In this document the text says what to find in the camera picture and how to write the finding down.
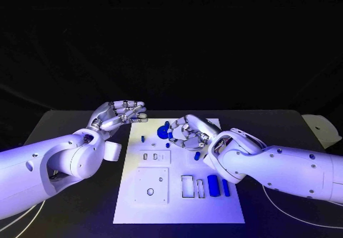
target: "white wire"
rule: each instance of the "white wire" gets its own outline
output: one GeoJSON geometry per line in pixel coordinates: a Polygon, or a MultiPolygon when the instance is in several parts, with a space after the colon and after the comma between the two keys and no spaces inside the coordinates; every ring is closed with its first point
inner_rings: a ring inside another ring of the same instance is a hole
{"type": "Polygon", "coordinates": [[[7,228],[10,227],[22,218],[23,216],[31,212],[31,210],[36,207],[36,205],[26,211],[26,213],[7,225],[5,226],[2,229],[0,229],[0,232],[7,228]]]}
{"type": "Polygon", "coordinates": [[[310,224],[310,225],[314,225],[314,226],[317,226],[317,227],[343,229],[343,227],[330,227],[330,226],[325,226],[325,225],[319,225],[319,224],[310,223],[310,222],[303,221],[301,219],[296,218],[294,216],[291,216],[291,215],[290,215],[288,213],[286,213],[286,212],[278,208],[278,206],[274,204],[274,202],[273,202],[273,200],[271,200],[271,198],[270,198],[270,196],[268,196],[268,194],[267,194],[264,185],[263,185],[263,190],[264,190],[264,193],[265,193],[265,195],[267,195],[267,198],[270,199],[270,202],[273,203],[274,207],[276,207],[287,216],[290,216],[290,217],[294,218],[296,220],[299,220],[299,221],[301,221],[301,222],[304,222],[304,223],[307,223],[307,224],[310,224]]]}
{"type": "Polygon", "coordinates": [[[33,221],[35,221],[35,219],[36,219],[36,217],[38,217],[38,214],[39,214],[39,212],[41,212],[41,210],[42,210],[43,205],[45,205],[45,200],[43,200],[43,203],[42,203],[41,208],[39,208],[39,210],[38,210],[38,213],[36,213],[35,217],[33,217],[32,220],[31,220],[29,225],[26,226],[26,228],[23,229],[23,231],[19,233],[19,235],[16,236],[16,238],[19,238],[19,236],[23,234],[23,232],[25,232],[26,229],[29,228],[31,224],[33,223],[33,221]]]}
{"type": "Polygon", "coordinates": [[[329,202],[343,207],[343,204],[342,204],[342,203],[332,202],[332,201],[329,201],[329,202]]]}

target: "table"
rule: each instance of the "table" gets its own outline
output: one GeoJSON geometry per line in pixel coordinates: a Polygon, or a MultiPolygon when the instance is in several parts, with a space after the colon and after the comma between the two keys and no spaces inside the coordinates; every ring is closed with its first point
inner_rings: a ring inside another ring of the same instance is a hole
{"type": "MultiPolygon", "coordinates": [[[[26,144],[72,134],[84,128],[92,111],[49,111],[43,115],[26,144]]],[[[150,118],[179,118],[195,114],[219,118],[224,130],[239,128],[267,145],[283,145],[325,152],[317,138],[296,111],[149,111],[150,118]]],[[[268,201],[261,184],[250,176],[237,185],[245,224],[113,224],[124,166],[130,125],[110,139],[123,145],[118,162],[103,161],[95,175],[49,198],[41,214],[25,231],[28,237],[343,237],[343,230],[312,226],[286,216],[268,201]]],[[[343,207],[267,190],[280,208],[297,218],[343,227],[343,207]]],[[[2,237],[16,237],[32,220],[39,206],[7,228],[2,237]]],[[[3,227],[18,217],[3,219],[3,227]]]]}

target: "white robotic arm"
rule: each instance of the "white robotic arm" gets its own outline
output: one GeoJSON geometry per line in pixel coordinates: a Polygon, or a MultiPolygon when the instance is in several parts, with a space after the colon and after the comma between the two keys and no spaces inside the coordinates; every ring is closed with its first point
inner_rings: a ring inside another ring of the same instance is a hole
{"type": "Polygon", "coordinates": [[[342,156],[283,146],[267,147],[244,131],[232,128],[221,132],[208,120],[193,115],[176,120],[170,132],[180,124],[188,128],[188,135],[183,133],[188,140],[170,136],[170,142],[190,151],[209,144],[203,162],[229,182],[238,183],[250,175],[271,189],[343,203],[342,156]]]}
{"type": "Polygon", "coordinates": [[[121,125],[149,121],[144,111],[143,102],[104,103],[85,129],[0,153],[0,219],[91,177],[103,159],[118,160],[121,145],[105,140],[121,125]]]}

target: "blue object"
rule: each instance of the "blue object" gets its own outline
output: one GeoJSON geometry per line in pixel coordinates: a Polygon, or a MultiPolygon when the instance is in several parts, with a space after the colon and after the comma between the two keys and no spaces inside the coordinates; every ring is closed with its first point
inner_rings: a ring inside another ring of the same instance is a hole
{"type": "Polygon", "coordinates": [[[199,160],[199,158],[201,158],[201,152],[198,151],[198,152],[195,153],[195,160],[199,160]]]}
{"type": "Polygon", "coordinates": [[[224,179],[224,192],[225,192],[225,196],[229,197],[231,191],[229,191],[228,181],[225,179],[224,179]]]}
{"type": "Polygon", "coordinates": [[[167,139],[167,137],[169,137],[169,132],[167,132],[169,128],[170,128],[170,122],[166,121],[165,125],[160,126],[160,128],[157,129],[157,136],[159,136],[160,139],[167,139]]]}
{"type": "Polygon", "coordinates": [[[212,197],[221,196],[221,190],[219,190],[219,183],[218,183],[216,175],[209,175],[208,176],[208,181],[209,181],[209,195],[212,197]]]}

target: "white cable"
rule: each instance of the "white cable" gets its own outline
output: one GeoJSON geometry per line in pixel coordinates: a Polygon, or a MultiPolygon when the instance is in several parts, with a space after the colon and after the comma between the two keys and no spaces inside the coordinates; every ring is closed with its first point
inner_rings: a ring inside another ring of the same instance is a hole
{"type": "Polygon", "coordinates": [[[307,223],[307,224],[310,224],[310,225],[314,225],[314,226],[317,226],[317,227],[343,229],[343,227],[330,227],[330,226],[325,226],[325,225],[319,225],[319,224],[310,223],[310,222],[303,221],[301,219],[296,218],[294,216],[291,216],[291,215],[290,215],[288,213],[286,213],[286,212],[278,208],[278,206],[274,204],[274,202],[273,202],[273,200],[271,200],[271,198],[270,198],[270,196],[268,196],[268,194],[267,194],[264,185],[263,185],[263,190],[264,190],[264,193],[265,193],[265,195],[267,195],[267,198],[270,199],[270,202],[273,203],[274,207],[276,207],[287,216],[290,216],[290,217],[294,218],[296,220],[299,220],[299,221],[301,221],[301,222],[304,222],[304,223],[307,223]]]}
{"type": "Polygon", "coordinates": [[[42,203],[42,205],[41,205],[41,208],[39,208],[39,210],[38,210],[38,213],[36,213],[33,219],[31,220],[29,225],[26,226],[26,228],[23,229],[23,231],[19,233],[19,235],[16,236],[16,238],[19,238],[19,236],[23,234],[23,232],[26,231],[28,227],[29,227],[31,224],[33,223],[33,221],[35,221],[35,219],[36,219],[36,217],[38,217],[38,214],[39,214],[39,212],[41,212],[41,210],[42,210],[43,205],[45,205],[45,200],[43,200],[43,203],[42,203]]]}
{"type": "Polygon", "coordinates": [[[342,203],[332,202],[332,201],[329,201],[329,202],[343,207],[343,204],[342,204],[342,203]]]}
{"type": "Polygon", "coordinates": [[[23,216],[31,212],[31,210],[36,207],[36,205],[26,211],[26,213],[7,225],[5,226],[2,229],[0,229],[0,232],[7,228],[10,227],[22,218],[23,216]]]}

